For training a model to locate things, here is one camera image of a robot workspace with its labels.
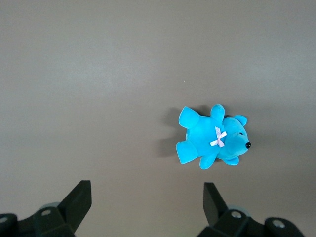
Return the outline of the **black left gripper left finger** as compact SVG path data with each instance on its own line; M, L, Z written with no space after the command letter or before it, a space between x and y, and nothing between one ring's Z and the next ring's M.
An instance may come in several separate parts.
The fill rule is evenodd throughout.
M2 237L74 237L92 205L91 181L81 180L55 207L41 208L18 220L13 213L0 215Z

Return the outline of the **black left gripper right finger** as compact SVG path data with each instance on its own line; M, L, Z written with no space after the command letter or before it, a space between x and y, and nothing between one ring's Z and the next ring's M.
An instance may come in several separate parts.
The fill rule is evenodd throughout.
M203 187L203 209L208 221L199 237L302 237L292 222L270 217L258 223L245 212L228 208L214 183Z

